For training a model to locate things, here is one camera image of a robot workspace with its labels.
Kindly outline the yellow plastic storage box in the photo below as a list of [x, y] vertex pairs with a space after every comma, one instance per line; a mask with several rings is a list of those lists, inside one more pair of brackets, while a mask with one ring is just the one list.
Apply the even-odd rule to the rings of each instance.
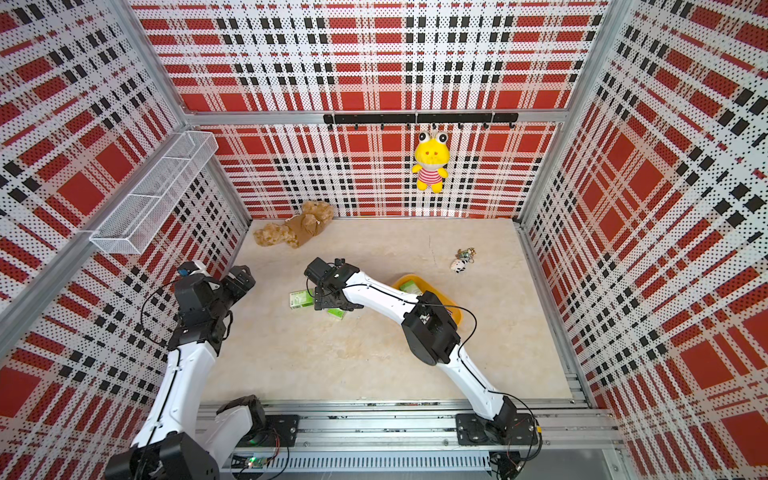
[[[446, 294], [444, 294], [442, 291], [440, 291], [437, 287], [430, 284], [428, 281], [424, 280], [423, 278], [419, 277], [415, 274], [406, 274], [401, 276], [399, 279], [394, 281], [391, 286], [397, 290], [400, 290], [399, 287], [407, 282], [407, 281], [414, 281], [419, 288], [423, 291], [423, 294], [427, 291], [432, 292], [437, 300], [430, 299], [426, 303], [436, 303], [439, 301], [443, 305], [454, 305], [454, 301], [450, 299]], [[433, 310], [430, 309], [431, 307], [424, 307], [423, 309], [419, 307], [418, 310], [418, 318], [422, 321], [424, 324], [428, 324], [434, 317]], [[454, 309], [454, 308], [446, 308], [446, 313], [451, 317], [453, 323], [456, 325], [457, 329], [462, 323], [462, 312], [461, 310]]]

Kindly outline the brown teddy bear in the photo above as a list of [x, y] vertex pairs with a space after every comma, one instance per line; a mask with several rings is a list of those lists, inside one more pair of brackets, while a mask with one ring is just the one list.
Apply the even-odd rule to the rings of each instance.
[[334, 207], [324, 201], [306, 201], [298, 215], [283, 223], [269, 223], [254, 232], [259, 246], [268, 247], [285, 243], [294, 249], [320, 235], [332, 222]]

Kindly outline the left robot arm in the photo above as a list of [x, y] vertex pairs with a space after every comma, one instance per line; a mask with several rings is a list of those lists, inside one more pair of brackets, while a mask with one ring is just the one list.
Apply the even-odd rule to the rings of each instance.
[[213, 426], [195, 436], [207, 378], [229, 336], [232, 307], [255, 280], [246, 266], [217, 280], [199, 261], [183, 263], [178, 273], [173, 290], [179, 310], [164, 378], [130, 448], [109, 459], [108, 479], [228, 479], [223, 468], [238, 443], [267, 425], [260, 400], [248, 395], [220, 407]]

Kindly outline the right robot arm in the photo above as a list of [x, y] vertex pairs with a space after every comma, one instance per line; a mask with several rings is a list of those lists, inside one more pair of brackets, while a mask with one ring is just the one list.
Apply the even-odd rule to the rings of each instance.
[[407, 293], [378, 282], [358, 267], [337, 259], [316, 258], [306, 267], [307, 281], [315, 285], [311, 296], [317, 310], [354, 311], [370, 308], [395, 321], [411, 353], [441, 370], [465, 395], [470, 414], [455, 417], [461, 445], [524, 446], [542, 443], [532, 410], [516, 397], [491, 385], [469, 357], [452, 316], [461, 307], [443, 304], [436, 293]]

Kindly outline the green circuit board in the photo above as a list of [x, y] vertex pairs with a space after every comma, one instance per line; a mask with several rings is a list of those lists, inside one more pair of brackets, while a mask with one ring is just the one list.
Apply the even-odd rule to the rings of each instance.
[[270, 457], [258, 457], [258, 456], [240, 456], [233, 455], [231, 458], [230, 468], [235, 472], [243, 472], [249, 469], [263, 469], [269, 466], [271, 463]]

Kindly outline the small keychain toy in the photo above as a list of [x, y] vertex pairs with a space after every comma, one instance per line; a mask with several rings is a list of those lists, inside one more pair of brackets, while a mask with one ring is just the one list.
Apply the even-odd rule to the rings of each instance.
[[475, 255], [476, 250], [473, 247], [459, 249], [450, 265], [450, 269], [455, 273], [464, 272], [467, 266], [474, 262]]

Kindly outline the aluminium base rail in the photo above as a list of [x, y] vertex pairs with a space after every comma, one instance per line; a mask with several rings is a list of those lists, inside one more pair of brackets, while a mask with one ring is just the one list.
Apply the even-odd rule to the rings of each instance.
[[[243, 438], [227, 459], [228, 479], [286, 479], [293, 474], [469, 472], [501, 479], [629, 479], [629, 455], [613, 417], [574, 403], [527, 405], [542, 443], [461, 445], [455, 417], [465, 401], [270, 402], [266, 427]], [[195, 436], [217, 408], [200, 405]], [[233, 455], [270, 457], [263, 469], [235, 473]]]

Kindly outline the black hook rail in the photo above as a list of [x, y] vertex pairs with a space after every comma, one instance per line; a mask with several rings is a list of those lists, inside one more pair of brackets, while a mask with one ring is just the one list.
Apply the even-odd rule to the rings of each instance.
[[384, 114], [325, 114], [325, 125], [397, 125], [397, 124], [514, 124], [520, 119], [517, 112], [481, 113], [384, 113]]

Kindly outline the yellow frog plush toy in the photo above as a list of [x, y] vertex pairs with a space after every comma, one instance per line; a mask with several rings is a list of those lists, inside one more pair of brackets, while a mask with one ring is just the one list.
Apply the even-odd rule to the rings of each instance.
[[447, 146], [448, 134], [439, 131], [434, 135], [420, 132], [418, 145], [413, 154], [415, 165], [412, 173], [416, 175], [417, 189], [441, 193], [448, 176], [446, 166], [450, 160]]

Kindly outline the green tissue pack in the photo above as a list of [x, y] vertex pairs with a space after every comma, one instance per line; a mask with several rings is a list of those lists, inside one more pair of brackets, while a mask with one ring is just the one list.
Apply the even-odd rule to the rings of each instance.
[[314, 303], [314, 297], [309, 290], [294, 291], [289, 294], [289, 307], [291, 309], [313, 307]]
[[339, 308], [330, 308], [327, 310], [327, 314], [336, 320], [342, 320], [345, 317], [346, 312]]
[[414, 281], [407, 281], [403, 283], [399, 287], [399, 289], [402, 292], [417, 295], [417, 296], [420, 296], [423, 294], [423, 291], [419, 288], [419, 286]]

